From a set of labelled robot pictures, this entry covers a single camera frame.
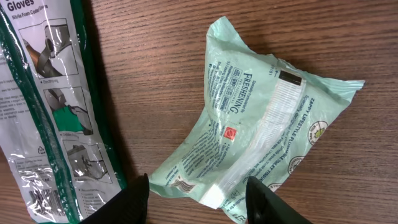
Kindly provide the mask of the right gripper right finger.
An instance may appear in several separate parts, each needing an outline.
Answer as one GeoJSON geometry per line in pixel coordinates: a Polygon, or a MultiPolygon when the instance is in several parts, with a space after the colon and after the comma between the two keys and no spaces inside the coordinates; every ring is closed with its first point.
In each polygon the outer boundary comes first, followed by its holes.
{"type": "Polygon", "coordinates": [[[246,208],[249,224],[312,224],[253,176],[246,184],[246,208]]]}

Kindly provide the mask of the clear teal small packet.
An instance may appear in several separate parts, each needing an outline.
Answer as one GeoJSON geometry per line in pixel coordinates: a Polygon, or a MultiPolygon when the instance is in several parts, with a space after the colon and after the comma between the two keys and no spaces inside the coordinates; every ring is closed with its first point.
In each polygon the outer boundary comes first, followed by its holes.
{"type": "Polygon", "coordinates": [[[204,109],[150,175],[150,189],[192,198],[245,223],[248,178],[277,190],[363,85],[257,54],[221,17],[206,34],[204,109]]]}

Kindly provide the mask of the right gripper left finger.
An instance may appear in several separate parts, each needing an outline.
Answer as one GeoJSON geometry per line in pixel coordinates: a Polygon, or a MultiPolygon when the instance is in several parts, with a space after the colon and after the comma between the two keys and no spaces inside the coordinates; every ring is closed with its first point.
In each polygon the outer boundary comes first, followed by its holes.
{"type": "Polygon", "coordinates": [[[80,224],[146,224],[149,178],[140,175],[80,224]]]}

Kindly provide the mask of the green white wipes packet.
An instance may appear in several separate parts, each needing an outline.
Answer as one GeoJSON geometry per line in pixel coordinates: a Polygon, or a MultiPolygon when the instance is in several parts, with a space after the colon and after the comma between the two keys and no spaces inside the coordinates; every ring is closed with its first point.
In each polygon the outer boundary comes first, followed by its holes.
{"type": "Polygon", "coordinates": [[[1,2],[1,149],[37,223],[80,223],[126,187],[81,1],[1,2]]]}

